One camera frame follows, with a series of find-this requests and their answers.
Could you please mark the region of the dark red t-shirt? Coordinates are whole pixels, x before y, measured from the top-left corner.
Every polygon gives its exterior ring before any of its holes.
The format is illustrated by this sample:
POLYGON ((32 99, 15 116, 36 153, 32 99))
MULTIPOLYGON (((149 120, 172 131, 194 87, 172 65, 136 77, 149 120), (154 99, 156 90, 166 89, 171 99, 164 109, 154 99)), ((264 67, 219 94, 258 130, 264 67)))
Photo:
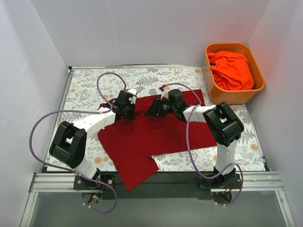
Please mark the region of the dark red t-shirt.
POLYGON ((98 139, 112 159, 127 191, 134 189, 156 171, 154 155, 183 152, 187 149, 186 122, 174 114, 147 117, 154 96, 138 98, 134 120, 119 120, 98 132, 98 139))

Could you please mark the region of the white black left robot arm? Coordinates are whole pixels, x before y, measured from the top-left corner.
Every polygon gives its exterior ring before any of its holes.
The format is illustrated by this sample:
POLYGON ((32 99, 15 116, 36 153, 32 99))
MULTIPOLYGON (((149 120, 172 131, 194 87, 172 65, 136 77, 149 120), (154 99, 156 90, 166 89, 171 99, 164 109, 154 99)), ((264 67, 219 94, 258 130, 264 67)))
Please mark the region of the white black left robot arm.
POLYGON ((101 183, 99 170, 85 158, 87 139, 121 119, 133 120, 135 103, 135 97, 126 101, 116 100, 112 109, 105 105, 96 113, 75 122, 63 121, 50 146, 50 155, 80 174, 90 189, 98 188, 101 183))

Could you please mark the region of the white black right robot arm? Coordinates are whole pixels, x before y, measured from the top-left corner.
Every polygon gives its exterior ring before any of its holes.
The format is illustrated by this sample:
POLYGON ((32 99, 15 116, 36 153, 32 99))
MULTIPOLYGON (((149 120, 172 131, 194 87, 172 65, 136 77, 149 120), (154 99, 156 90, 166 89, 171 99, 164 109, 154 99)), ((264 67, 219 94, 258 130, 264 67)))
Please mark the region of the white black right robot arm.
POLYGON ((226 102, 213 106, 188 105, 183 98, 154 98, 145 116, 164 117, 174 114, 182 122, 186 122, 187 151, 194 169, 200 178, 220 188, 227 187, 235 177, 235 148, 244 131, 243 123, 226 102), (217 161, 213 174, 202 174, 192 157, 189 145, 189 124, 191 122, 206 123, 217 144, 217 161))

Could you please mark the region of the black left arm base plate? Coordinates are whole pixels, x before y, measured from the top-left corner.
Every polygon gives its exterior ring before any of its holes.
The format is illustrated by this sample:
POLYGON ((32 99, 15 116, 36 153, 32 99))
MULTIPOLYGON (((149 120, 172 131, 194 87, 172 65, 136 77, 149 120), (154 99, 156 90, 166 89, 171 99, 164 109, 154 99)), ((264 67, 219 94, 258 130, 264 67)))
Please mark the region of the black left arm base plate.
MULTIPOLYGON (((112 188, 115 186, 116 177, 114 175, 102 175, 96 179, 97 181, 107 183, 112 188)), ((73 189, 74 190, 99 190, 103 185, 87 180, 79 175, 75 176, 73 189)))

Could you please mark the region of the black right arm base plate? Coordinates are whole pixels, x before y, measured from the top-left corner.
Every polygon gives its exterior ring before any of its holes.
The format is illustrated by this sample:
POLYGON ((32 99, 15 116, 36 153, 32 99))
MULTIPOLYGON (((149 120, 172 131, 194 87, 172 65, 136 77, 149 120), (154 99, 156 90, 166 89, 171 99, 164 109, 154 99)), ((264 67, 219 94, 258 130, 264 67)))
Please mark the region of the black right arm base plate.
POLYGON ((229 189, 239 189, 241 186, 241 176, 235 174, 227 180, 222 180, 220 177, 215 179, 207 180, 198 176, 195 179, 195 183, 200 189, 219 189, 219 190, 229 190, 229 189))

